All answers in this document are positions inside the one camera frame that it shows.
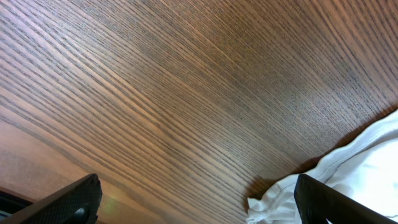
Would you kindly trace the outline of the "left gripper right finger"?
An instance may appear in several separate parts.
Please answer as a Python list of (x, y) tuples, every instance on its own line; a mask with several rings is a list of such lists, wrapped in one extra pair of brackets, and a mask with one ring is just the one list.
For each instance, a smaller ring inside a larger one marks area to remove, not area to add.
[(395, 224), (338, 191), (300, 174), (294, 199), (303, 224)]

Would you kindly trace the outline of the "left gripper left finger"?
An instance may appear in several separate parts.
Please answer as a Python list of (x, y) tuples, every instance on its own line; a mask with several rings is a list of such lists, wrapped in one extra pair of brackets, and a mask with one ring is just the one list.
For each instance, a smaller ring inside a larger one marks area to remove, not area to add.
[(36, 202), (2, 191), (1, 224), (95, 224), (102, 194), (96, 174), (89, 174)]

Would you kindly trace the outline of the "white t-shirt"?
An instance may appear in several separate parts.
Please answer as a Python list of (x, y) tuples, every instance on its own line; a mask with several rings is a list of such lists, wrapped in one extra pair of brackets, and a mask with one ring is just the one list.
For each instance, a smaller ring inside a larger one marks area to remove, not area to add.
[[(322, 157), (306, 174), (397, 221), (397, 112)], [(260, 200), (248, 198), (247, 223), (300, 223), (294, 200), (297, 178), (293, 174), (279, 180)]]

